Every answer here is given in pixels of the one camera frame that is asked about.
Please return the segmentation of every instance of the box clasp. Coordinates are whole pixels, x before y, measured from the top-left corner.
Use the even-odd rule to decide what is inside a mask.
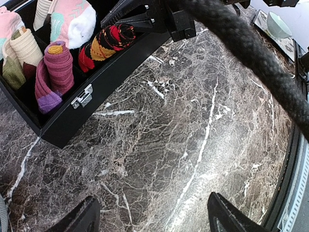
[[[71,102],[72,107],[74,109],[77,109],[80,105],[85,107],[92,100],[92,91],[92,85],[90,84]]]

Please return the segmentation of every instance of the braided hose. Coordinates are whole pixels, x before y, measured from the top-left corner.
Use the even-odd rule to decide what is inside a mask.
[[[212,31],[269,89],[309,141],[309,104],[244,20],[219,0],[171,0]]]

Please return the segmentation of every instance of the rolled sock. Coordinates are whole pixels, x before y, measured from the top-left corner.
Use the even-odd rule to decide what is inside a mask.
[[[130,46],[135,38],[134,29],[128,24],[107,26],[95,36],[93,41],[81,48],[78,55],[79,66],[83,72],[88,72],[101,61]]]
[[[52,91],[63,96],[74,85],[73,57],[64,41],[51,43],[44,53]]]
[[[2,60],[2,47],[12,34],[24,26],[19,14],[10,12],[5,6],[0,7],[0,60]]]
[[[69,49],[90,40],[96,11],[86,0],[57,0],[52,4],[50,41],[64,41]]]
[[[41,60],[36,71],[35,98],[42,114],[47,114],[62,102],[59,95],[50,89],[50,78],[44,61]]]
[[[4,43],[2,52],[4,59],[2,76],[12,89],[18,90],[26,82],[26,79],[18,57],[12,49],[9,40]]]
[[[43,54],[30,29],[22,27],[16,31],[11,37],[10,45],[17,54],[25,78],[29,80],[35,77],[36,68],[42,60]]]
[[[33,22],[33,28],[35,31],[43,27],[52,1],[53,0],[38,0]]]

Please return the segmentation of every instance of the dark marble surface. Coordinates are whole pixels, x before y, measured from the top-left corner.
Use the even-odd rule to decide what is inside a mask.
[[[87,195],[101,204],[101,232],[209,231],[212,191],[262,221],[291,121],[212,33],[197,31],[159,48],[63,150],[0,92],[0,192],[13,231],[44,231]]]

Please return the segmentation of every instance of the black plastic part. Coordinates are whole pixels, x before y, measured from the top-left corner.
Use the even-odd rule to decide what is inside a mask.
[[[184,10],[167,5],[166,25],[174,42],[190,39],[197,35],[193,18]]]
[[[89,196],[45,232],[98,232],[99,223],[100,204]]]
[[[299,58],[302,56],[301,50],[301,47],[297,43],[295,43],[295,82],[297,86],[301,89],[304,98],[307,98],[308,89],[307,84],[304,81],[307,77],[302,76],[299,73]],[[296,160],[297,151],[299,149],[298,147],[300,135],[301,132],[299,128],[293,123],[290,133],[290,141],[288,144],[285,160],[282,165],[282,170],[277,183],[277,187],[262,222],[262,226],[270,231],[278,231],[277,225],[279,224],[281,215],[284,210],[284,206],[289,196],[293,173],[295,172],[297,166]]]
[[[300,58],[300,63],[305,72],[309,72],[309,52]]]
[[[244,9],[247,9],[250,6],[251,0],[240,2]]]
[[[243,215],[220,193],[211,193],[207,209],[211,232],[267,232]]]
[[[134,14],[134,10],[143,7],[145,12]],[[108,25],[128,23],[136,32],[164,33],[165,11],[159,0],[119,0],[112,10],[102,19],[101,28]]]
[[[268,6],[295,7],[299,0],[263,0]]]
[[[250,1],[251,0],[221,0],[225,5],[231,5],[231,4],[236,4],[236,3],[240,3],[243,6],[243,2],[245,2],[245,6],[246,5],[250,5]]]

